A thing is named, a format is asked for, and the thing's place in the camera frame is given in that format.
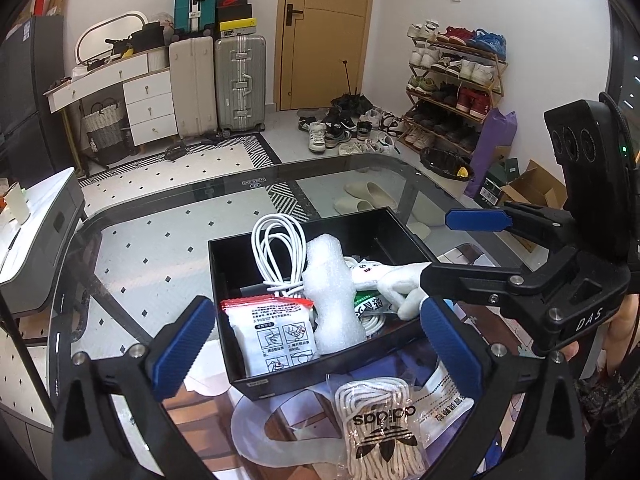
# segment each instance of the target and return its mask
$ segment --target blue gripper pad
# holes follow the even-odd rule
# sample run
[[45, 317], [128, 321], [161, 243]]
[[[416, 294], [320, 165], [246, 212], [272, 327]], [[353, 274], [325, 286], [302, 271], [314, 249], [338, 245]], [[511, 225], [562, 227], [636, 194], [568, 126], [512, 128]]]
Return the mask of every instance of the blue gripper pad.
[[420, 325], [460, 393], [478, 402], [482, 396], [482, 367], [432, 298], [420, 305]]
[[178, 392], [215, 324], [216, 308], [211, 300], [196, 296], [174, 323], [158, 332], [146, 360], [146, 372], [158, 402]]
[[453, 231], [504, 231], [513, 219], [500, 209], [452, 209], [444, 222]]

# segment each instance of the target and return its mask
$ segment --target barcode label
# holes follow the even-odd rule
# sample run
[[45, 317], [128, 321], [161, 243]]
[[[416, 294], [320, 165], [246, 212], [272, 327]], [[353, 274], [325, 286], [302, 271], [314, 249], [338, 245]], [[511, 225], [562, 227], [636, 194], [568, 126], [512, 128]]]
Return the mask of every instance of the barcode label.
[[491, 205], [496, 205], [498, 203], [498, 197], [484, 187], [480, 189], [480, 195], [482, 195], [482, 197], [484, 197]]

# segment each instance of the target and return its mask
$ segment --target toilet paper roll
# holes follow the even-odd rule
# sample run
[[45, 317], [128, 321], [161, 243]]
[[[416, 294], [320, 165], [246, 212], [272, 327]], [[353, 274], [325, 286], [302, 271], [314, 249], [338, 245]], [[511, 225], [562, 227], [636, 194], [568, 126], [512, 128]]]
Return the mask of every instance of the toilet paper roll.
[[9, 188], [9, 191], [4, 195], [4, 201], [18, 223], [24, 224], [27, 218], [29, 218], [31, 211], [29, 211], [27, 201], [22, 194], [20, 183], [16, 182]]

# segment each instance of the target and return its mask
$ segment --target slipper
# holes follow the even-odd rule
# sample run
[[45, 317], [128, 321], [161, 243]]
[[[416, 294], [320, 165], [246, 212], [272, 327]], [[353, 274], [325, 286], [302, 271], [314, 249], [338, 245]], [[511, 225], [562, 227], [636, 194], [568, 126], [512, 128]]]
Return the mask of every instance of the slipper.
[[353, 196], [343, 196], [334, 202], [334, 209], [341, 215], [348, 215], [349, 213], [360, 211], [371, 211], [373, 206], [366, 200]]
[[406, 225], [407, 229], [411, 231], [414, 235], [416, 235], [420, 240], [425, 240], [427, 236], [431, 234], [431, 229], [429, 229], [422, 222], [411, 222]]
[[415, 198], [414, 210], [412, 213], [418, 222], [430, 227], [439, 227], [444, 225], [444, 211], [422, 193], [418, 193], [418, 196]]
[[345, 184], [344, 190], [351, 196], [366, 200], [376, 209], [379, 207], [390, 207], [394, 211], [398, 209], [398, 202], [374, 182], [351, 182]]

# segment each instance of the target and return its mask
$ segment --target door frame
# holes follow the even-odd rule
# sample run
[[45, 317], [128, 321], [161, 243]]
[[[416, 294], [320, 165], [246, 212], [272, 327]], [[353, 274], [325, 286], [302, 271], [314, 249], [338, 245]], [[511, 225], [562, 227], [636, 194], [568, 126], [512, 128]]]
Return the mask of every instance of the door frame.
[[[282, 76], [282, 39], [284, 35], [285, 8], [286, 0], [278, 0], [278, 8], [276, 10], [276, 45], [273, 64], [273, 100], [276, 104], [276, 111], [278, 112], [280, 111], [280, 77]], [[360, 66], [358, 67], [358, 74], [355, 80], [356, 85], [354, 87], [360, 89], [360, 92], [362, 92], [362, 79], [364, 76], [364, 63], [367, 56], [367, 44], [369, 43], [369, 26], [371, 24], [372, 8], [373, 0], [367, 0]]]

